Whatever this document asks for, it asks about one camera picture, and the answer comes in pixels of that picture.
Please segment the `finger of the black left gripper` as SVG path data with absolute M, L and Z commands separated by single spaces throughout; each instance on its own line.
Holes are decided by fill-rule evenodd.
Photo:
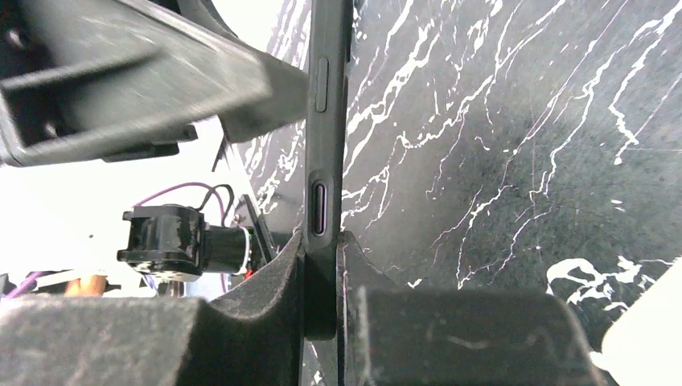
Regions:
M 176 154 L 218 117 L 247 142 L 306 115 L 307 74 L 240 41 L 205 1 L 1 4 L 1 160 Z

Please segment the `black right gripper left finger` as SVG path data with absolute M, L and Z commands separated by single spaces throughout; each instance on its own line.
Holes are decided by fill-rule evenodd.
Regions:
M 296 385 L 302 237 L 202 298 L 23 297 L 1 306 L 4 385 Z

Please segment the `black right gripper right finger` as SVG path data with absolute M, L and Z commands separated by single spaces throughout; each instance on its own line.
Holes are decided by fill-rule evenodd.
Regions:
M 411 289 L 343 232 L 337 246 L 341 385 L 604 385 L 573 312 L 557 298 Z

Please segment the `phone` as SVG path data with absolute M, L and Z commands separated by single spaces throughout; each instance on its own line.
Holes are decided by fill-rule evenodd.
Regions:
M 304 330 L 329 340 L 337 329 L 336 246 L 340 233 L 343 157 L 354 3 L 311 3 L 305 148 Z

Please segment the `beige pink phone case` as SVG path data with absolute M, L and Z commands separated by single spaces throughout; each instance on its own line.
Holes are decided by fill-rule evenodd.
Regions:
M 681 384 L 681 261 L 605 333 L 602 354 L 616 383 Z

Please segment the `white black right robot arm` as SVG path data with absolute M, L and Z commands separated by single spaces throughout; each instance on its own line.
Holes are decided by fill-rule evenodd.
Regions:
M 195 209 L 136 207 L 117 254 L 140 273 L 190 281 L 266 264 L 227 294 L 6 299 L 4 385 L 296 385 L 304 339 L 340 385 L 602 385 L 567 306 L 547 294 L 405 289 L 323 209 L 274 256 L 254 229 Z

